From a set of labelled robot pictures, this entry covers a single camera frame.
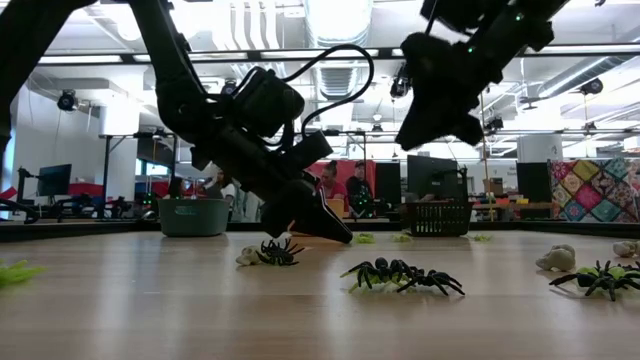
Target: black basket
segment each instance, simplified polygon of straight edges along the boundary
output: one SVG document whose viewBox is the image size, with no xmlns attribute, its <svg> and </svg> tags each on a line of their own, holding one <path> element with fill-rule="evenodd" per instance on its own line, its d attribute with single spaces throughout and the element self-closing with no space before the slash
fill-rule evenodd
<svg viewBox="0 0 640 360">
<path fill-rule="evenodd" d="M 411 235 L 462 236 L 469 232 L 472 205 L 468 202 L 408 203 L 407 220 Z"/>
</svg>

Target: wooden table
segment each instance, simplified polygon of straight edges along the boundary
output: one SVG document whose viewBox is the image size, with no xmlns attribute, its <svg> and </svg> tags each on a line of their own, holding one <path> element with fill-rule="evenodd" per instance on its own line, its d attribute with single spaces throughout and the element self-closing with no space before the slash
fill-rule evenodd
<svg viewBox="0 0 640 360">
<path fill-rule="evenodd" d="M 638 359 L 640 293 L 610 302 L 547 283 L 534 260 L 574 245 L 580 265 L 613 240 L 526 232 L 372 245 L 299 240 L 291 268 L 238 268 L 263 234 L 168 239 L 124 233 L 0 244 L 49 270 L 0 290 L 0 359 Z M 349 295 L 339 275 L 378 256 L 455 276 L 466 297 Z"/>
</svg>

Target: patchwork quilt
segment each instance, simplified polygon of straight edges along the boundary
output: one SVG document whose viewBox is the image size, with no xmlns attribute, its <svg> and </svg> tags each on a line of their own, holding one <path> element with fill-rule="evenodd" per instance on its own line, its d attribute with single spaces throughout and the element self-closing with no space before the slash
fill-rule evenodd
<svg viewBox="0 0 640 360">
<path fill-rule="evenodd" d="M 637 223 L 635 190 L 624 159 L 550 161 L 556 217 L 578 222 Z"/>
</svg>

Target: plastic bin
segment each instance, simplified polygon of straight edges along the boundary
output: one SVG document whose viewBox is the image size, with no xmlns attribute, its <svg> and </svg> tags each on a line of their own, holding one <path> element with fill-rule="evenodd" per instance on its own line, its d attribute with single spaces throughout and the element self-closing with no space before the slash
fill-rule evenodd
<svg viewBox="0 0 640 360">
<path fill-rule="evenodd" d="M 158 200 L 162 233 L 171 237 L 215 236 L 227 230 L 229 203 L 218 199 Z"/>
<path fill-rule="evenodd" d="M 469 232 L 472 205 L 468 202 L 408 203 L 407 222 L 416 237 L 456 237 Z"/>
</svg>

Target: ceiling duct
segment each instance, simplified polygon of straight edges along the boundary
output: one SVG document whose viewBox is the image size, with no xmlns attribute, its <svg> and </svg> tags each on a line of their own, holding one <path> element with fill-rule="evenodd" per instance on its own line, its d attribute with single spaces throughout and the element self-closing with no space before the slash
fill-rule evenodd
<svg viewBox="0 0 640 360">
<path fill-rule="evenodd" d="M 616 42 L 618 43 L 638 43 L 640 42 L 640 26 L 626 33 Z M 538 96 L 543 98 L 558 96 L 571 89 L 591 81 L 607 71 L 620 66 L 633 59 L 635 55 L 626 56 L 605 56 L 600 58 L 587 58 L 560 75 L 544 82 L 538 88 Z"/>
<path fill-rule="evenodd" d="M 366 47 L 373 0 L 305 0 L 307 40 L 310 48 L 339 44 Z M 344 68 L 314 69 L 320 93 L 327 100 L 339 100 L 355 89 L 360 69 L 355 61 L 339 62 Z"/>
</svg>

